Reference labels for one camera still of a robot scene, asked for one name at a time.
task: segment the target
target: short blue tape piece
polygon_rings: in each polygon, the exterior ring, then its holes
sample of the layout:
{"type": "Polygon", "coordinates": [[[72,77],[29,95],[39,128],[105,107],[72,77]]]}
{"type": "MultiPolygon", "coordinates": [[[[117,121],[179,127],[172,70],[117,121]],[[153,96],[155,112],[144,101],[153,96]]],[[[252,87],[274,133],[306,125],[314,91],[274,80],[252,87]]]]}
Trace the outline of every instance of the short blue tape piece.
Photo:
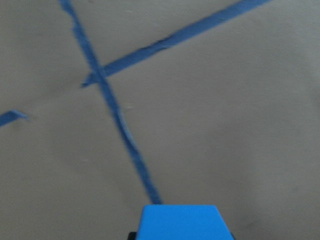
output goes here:
{"type": "MultiPolygon", "coordinates": [[[[138,49],[118,60],[115,60],[103,67],[103,76],[109,77],[132,65],[150,58],[157,52],[171,48],[185,40],[199,35],[209,29],[212,29],[222,23],[227,22],[241,14],[244,14],[270,0],[241,0],[221,11],[218,11],[206,18],[203,18],[191,25],[188,25],[169,37],[162,39],[147,47],[138,49]]],[[[82,87],[87,87],[97,82],[95,75],[91,73],[83,82],[82,87]]]]}
{"type": "Polygon", "coordinates": [[[17,119],[27,119],[27,115],[17,111],[10,110],[0,115],[0,127],[9,124],[17,119]]]}
{"type": "Polygon", "coordinates": [[[93,72],[96,82],[99,84],[99,88],[102,92],[104,100],[106,101],[109,109],[112,113],[114,122],[121,134],[121,137],[125,143],[125,146],[131,156],[132,162],[140,176],[141,181],[145,187],[145,190],[153,204],[162,204],[162,200],[158,191],[153,184],[147,166],[144,163],[143,157],[139,152],[139,149],[128,129],[127,123],[123,117],[122,111],[118,105],[116,97],[105,78],[101,65],[94,53],[94,50],[85,34],[82,25],[76,15],[76,12],[70,2],[70,0],[59,0],[62,8],[72,17],[74,27],[74,35],[86,57],[88,64],[93,72]]]}

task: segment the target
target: bright blue box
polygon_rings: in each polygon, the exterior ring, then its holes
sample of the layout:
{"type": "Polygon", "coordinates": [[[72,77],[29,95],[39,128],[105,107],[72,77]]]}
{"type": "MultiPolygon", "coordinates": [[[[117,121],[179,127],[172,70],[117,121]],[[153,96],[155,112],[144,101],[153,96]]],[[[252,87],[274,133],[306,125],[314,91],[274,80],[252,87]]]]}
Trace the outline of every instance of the bright blue box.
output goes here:
{"type": "Polygon", "coordinates": [[[147,205],[136,240],[233,240],[213,205],[147,205]]]}

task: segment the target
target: tape strip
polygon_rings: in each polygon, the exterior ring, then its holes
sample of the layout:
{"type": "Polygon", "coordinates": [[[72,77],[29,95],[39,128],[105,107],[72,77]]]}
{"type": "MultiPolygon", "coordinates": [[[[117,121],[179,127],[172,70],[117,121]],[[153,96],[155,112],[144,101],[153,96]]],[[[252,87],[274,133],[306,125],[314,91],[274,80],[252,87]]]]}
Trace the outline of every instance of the tape strip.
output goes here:
{"type": "Polygon", "coordinates": [[[99,84],[101,93],[106,101],[109,109],[112,113],[114,122],[121,134],[121,137],[125,143],[125,146],[129,152],[132,162],[140,176],[141,181],[145,187],[146,193],[148,194],[151,202],[153,204],[162,204],[162,200],[158,194],[158,191],[153,184],[147,166],[144,163],[143,157],[139,152],[139,149],[128,129],[127,123],[123,117],[120,106],[116,100],[116,97],[108,83],[105,79],[104,71],[102,66],[94,53],[94,50],[85,34],[82,25],[76,15],[76,12],[70,2],[70,0],[59,0],[62,8],[71,16],[73,20],[73,32],[80,45],[83,54],[86,57],[88,64],[92,70],[96,82],[99,84]]]}
{"type": "Polygon", "coordinates": [[[17,119],[27,119],[27,115],[17,111],[10,110],[0,115],[0,127],[9,124],[17,119]]]}
{"type": "MultiPolygon", "coordinates": [[[[109,77],[120,72],[136,63],[150,58],[161,50],[171,48],[185,40],[199,35],[209,29],[212,29],[222,23],[227,22],[241,14],[244,14],[270,0],[242,0],[221,11],[213,13],[191,25],[188,25],[171,36],[153,43],[147,47],[138,49],[118,60],[115,60],[103,67],[103,76],[109,77]]],[[[90,74],[83,82],[82,87],[87,87],[97,82],[94,74],[90,74]]]]}

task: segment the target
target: concrete floor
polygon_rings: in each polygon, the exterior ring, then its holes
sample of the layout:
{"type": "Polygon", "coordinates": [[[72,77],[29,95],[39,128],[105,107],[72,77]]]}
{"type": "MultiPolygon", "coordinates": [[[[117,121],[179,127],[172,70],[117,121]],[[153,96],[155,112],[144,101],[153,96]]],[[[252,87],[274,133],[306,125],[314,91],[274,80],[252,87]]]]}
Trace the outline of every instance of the concrete floor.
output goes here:
{"type": "MultiPolygon", "coordinates": [[[[236,0],[77,0],[102,63],[236,0]]],[[[56,0],[3,1],[1,240],[125,240],[149,204],[56,0]]],[[[109,78],[166,204],[320,239],[320,4],[273,0],[109,78]]]]}

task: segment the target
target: painter's tape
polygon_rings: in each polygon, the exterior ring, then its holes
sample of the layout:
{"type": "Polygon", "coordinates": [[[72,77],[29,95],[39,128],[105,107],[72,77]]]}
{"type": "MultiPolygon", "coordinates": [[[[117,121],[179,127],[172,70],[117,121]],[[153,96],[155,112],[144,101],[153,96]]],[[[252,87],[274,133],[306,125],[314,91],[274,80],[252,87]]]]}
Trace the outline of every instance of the painter's tape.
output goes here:
{"type": "Polygon", "coordinates": [[[101,93],[110,108],[114,122],[120,132],[120,135],[124,141],[124,144],[129,152],[132,162],[140,176],[140,179],[144,185],[146,193],[148,194],[153,204],[162,204],[162,200],[158,194],[158,191],[153,184],[147,166],[143,160],[142,155],[128,129],[127,123],[123,117],[121,109],[118,105],[117,99],[108,83],[105,79],[104,71],[99,64],[99,61],[95,55],[95,52],[85,34],[82,25],[76,15],[76,12],[70,2],[70,0],[59,0],[62,8],[72,17],[74,27],[74,35],[86,57],[88,64],[93,72],[96,82],[99,84],[101,93]]]}
{"type": "MultiPolygon", "coordinates": [[[[109,77],[117,72],[120,72],[136,63],[150,58],[157,52],[171,48],[185,40],[188,40],[196,35],[199,35],[209,29],[212,29],[222,23],[227,22],[241,14],[244,14],[270,0],[241,0],[229,7],[213,13],[212,15],[203,18],[195,23],[192,23],[169,37],[153,43],[152,45],[140,48],[118,60],[115,60],[103,67],[103,76],[109,77]]],[[[83,82],[85,88],[93,83],[96,83],[95,75],[91,73],[83,82]]]]}
{"type": "Polygon", "coordinates": [[[27,115],[17,111],[10,110],[0,115],[0,127],[9,124],[17,119],[27,119],[27,115]]]}

